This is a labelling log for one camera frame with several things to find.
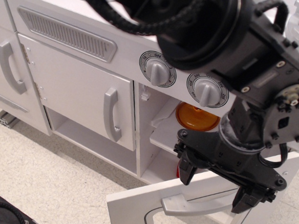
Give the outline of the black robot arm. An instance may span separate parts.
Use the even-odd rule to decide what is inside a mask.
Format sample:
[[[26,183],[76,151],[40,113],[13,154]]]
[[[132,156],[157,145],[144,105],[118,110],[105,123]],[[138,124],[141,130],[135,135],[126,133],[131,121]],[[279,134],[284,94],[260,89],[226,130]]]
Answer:
[[[276,172],[299,142],[299,51],[283,36],[282,0],[85,0],[106,21],[157,38],[165,59],[207,73],[234,93],[217,132],[181,129],[175,151],[180,180],[209,169],[239,190],[233,213],[272,202],[286,181]]]

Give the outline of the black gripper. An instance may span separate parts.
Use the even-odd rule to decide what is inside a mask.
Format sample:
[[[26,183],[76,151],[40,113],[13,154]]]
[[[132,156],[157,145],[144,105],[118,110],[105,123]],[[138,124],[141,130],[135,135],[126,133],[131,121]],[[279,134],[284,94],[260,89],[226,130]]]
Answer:
[[[285,190],[286,180],[274,168],[261,162],[259,153],[242,153],[232,148],[218,132],[181,129],[175,152],[179,157],[180,181],[189,185],[197,169],[208,169],[239,186],[232,213],[241,214]]]

